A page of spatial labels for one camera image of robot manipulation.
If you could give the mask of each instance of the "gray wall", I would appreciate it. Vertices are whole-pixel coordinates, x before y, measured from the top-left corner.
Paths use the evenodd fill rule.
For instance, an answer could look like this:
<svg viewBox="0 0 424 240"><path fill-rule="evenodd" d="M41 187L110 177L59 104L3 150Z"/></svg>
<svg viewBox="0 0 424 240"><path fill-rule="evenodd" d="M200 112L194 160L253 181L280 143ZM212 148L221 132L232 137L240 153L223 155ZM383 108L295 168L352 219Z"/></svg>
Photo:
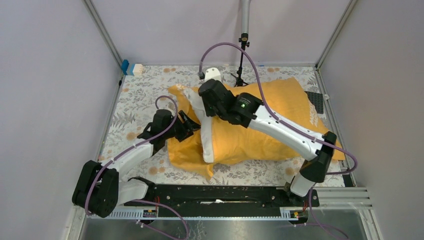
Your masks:
<svg viewBox="0 0 424 240"><path fill-rule="evenodd" d="M147 64L198 64L219 42L237 43L240 0L93 0L123 58ZM260 64L315 63L349 0L252 0L250 47ZM209 64L238 63L229 46Z"/></svg>
<svg viewBox="0 0 424 240"><path fill-rule="evenodd" d="M360 0L322 67L386 240L422 239L424 1Z"/></svg>
<svg viewBox="0 0 424 240"><path fill-rule="evenodd" d="M119 69L80 0L0 1L0 239L57 240Z"/></svg>

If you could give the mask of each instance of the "leaf pattern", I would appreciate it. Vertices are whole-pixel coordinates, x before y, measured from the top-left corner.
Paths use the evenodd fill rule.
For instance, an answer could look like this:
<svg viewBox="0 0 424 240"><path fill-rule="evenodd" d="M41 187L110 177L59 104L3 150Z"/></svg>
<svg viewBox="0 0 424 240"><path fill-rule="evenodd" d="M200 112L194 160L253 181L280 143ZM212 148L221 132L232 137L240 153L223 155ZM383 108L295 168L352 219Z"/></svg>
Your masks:
<svg viewBox="0 0 424 240"><path fill-rule="evenodd" d="M230 74L236 74L237 66L213 67L221 72L224 83L231 86L235 84L235 79ZM312 67L262 66L257 70L262 82L295 77L305 91L320 92ZM102 146L100 159L116 156L133 144L133 137L141 133L152 120L156 112L156 98L161 95L169 96L169 87L175 84L187 87L200 86L202 81L197 76L198 71L198 66L150 65L144 66L144 73L140 76L127 76L122 83L122 91ZM242 77L247 83L256 82L255 73L250 66L243 67ZM158 106L174 111L166 99L158 101ZM318 114L318 117L328 128L330 127L326 114ZM283 186L292 180L303 163L301 157L295 157L286 161L247 160L235 165L216 164L213 167L214 176L208 180L197 173L187 172L171 165L166 149L164 147L153 157L140 162L123 177L123 180L141 176L158 184ZM340 171L340 167L337 163L331 163L329 171ZM327 176L325 181L317 186L343 187L344 182L340 175L332 175Z"/></svg>

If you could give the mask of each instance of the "gray floor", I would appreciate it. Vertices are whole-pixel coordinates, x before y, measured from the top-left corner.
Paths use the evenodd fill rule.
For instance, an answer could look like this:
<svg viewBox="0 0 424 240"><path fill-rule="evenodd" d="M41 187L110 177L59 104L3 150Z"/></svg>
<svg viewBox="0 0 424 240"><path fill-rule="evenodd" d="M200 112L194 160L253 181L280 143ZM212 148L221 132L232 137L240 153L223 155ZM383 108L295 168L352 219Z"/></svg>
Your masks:
<svg viewBox="0 0 424 240"><path fill-rule="evenodd" d="M351 240L367 239L361 218L354 210L316 210L316 217L323 224L333 225L345 231ZM286 227L287 221L253 220L209 220L187 221L190 240L327 240L333 239L315 226ZM184 238L184 227L177 220L157 220L152 227L166 231L178 238ZM105 220L88 218L80 240L168 240L150 229L140 228L133 220Z"/></svg>

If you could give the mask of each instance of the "yellow fabric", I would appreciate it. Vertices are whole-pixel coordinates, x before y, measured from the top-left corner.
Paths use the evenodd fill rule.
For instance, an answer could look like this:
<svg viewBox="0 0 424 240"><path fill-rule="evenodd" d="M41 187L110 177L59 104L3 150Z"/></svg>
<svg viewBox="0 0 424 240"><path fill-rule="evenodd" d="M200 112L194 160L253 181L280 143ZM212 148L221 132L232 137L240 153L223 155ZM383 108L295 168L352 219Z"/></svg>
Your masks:
<svg viewBox="0 0 424 240"><path fill-rule="evenodd" d="M228 87L234 95L250 93L261 98L258 85ZM189 101L177 84L168 89L178 100L178 109L183 110L191 119L199 123ZM326 133L328 129L318 117L315 107L309 102L307 94L295 78L277 79L262 83L262 89L269 106L282 116L314 132ZM214 117L212 120L212 145L214 163L205 163L200 131L182 142L175 138L168 140L170 162L181 169L199 173L205 177L213 176L214 164L237 164L244 160L287 160L299 154L278 140L257 130L232 125ZM344 160L345 156L334 151L333 159Z"/></svg>

